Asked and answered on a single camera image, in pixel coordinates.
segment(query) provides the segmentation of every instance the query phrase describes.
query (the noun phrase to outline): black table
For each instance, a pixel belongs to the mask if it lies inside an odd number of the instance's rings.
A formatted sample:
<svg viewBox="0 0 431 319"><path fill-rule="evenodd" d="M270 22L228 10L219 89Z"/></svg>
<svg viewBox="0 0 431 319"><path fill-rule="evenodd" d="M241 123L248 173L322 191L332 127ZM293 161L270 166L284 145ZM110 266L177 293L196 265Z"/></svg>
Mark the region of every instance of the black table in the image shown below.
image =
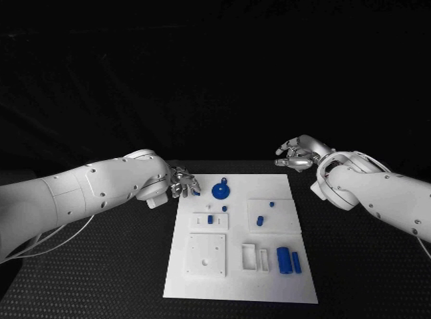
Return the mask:
<svg viewBox="0 0 431 319"><path fill-rule="evenodd" d="M416 238L362 206L343 211L317 198L316 168L297 173L273 161L182 163L192 173L287 174L319 305L163 298L177 200L156 209L131 200L97 215L63 247L27 259L0 318L431 318L431 261Z"/></svg>

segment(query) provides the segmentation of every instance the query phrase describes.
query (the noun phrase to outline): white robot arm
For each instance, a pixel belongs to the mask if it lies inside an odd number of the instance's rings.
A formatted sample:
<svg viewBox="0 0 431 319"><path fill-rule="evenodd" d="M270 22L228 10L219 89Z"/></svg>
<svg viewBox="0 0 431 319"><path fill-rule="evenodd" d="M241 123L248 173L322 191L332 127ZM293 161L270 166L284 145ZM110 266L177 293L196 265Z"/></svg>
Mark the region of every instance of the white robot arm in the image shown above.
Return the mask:
<svg viewBox="0 0 431 319"><path fill-rule="evenodd" d="M401 174L361 152L336 152L307 135L281 145L276 165L297 171L317 164L312 190L339 208L359 203L385 223L431 243L431 184Z"/></svg>
<svg viewBox="0 0 431 319"><path fill-rule="evenodd" d="M63 173L0 186L0 263L50 229L107 211L133 197L154 208L173 197L199 195L186 169L170 167L151 150L86 164Z"/></svg>

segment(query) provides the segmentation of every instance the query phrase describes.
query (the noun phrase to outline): robotic hand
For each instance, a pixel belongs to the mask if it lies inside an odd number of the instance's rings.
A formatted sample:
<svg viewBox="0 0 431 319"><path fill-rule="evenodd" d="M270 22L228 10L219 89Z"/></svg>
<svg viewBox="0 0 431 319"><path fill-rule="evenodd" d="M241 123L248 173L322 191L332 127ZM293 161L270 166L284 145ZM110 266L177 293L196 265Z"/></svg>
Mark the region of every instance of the robotic hand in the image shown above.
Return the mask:
<svg viewBox="0 0 431 319"><path fill-rule="evenodd" d="M299 172L319 166L312 190L322 200L351 210L359 203L369 214L431 243L431 184L390 169L361 152L336 152L307 135L289 140L276 160Z"/></svg>
<svg viewBox="0 0 431 319"><path fill-rule="evenodd" d="M94 216L133 197L156 208L173 197L199 195L195 176L151 150L98 161L52 176L0 186L0 263L39 234Z"/></svg>

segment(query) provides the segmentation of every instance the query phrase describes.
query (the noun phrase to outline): black curtain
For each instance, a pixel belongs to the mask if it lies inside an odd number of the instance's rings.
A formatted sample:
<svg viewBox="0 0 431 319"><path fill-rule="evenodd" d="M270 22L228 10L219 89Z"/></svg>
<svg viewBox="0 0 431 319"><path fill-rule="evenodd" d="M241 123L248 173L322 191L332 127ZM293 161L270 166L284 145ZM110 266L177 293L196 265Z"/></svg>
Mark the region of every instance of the black curtain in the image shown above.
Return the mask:
<svg viewBox="0 0 431 319"><path fill-rule="evenodd" d="M137 5L0 3L1 169L274 160L309 134L431 181L431 3Z"/></svg>

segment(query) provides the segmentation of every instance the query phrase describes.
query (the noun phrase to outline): table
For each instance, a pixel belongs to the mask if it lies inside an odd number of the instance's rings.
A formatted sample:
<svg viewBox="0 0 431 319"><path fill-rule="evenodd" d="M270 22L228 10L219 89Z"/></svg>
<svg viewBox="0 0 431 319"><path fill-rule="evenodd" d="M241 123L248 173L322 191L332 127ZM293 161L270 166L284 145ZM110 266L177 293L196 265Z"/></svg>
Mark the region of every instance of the table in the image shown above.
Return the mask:
<svg viewBox="0 0 431 319"><path fill-rule="evenodd" d="M316 167L297 173L273 161L182 163L192 173L287 173L319 304L163 298L177 200L156 209L133 200L26 261L0 318L431 318L431 262L416 238L361 206L343 211L316 197Z"/></svg>

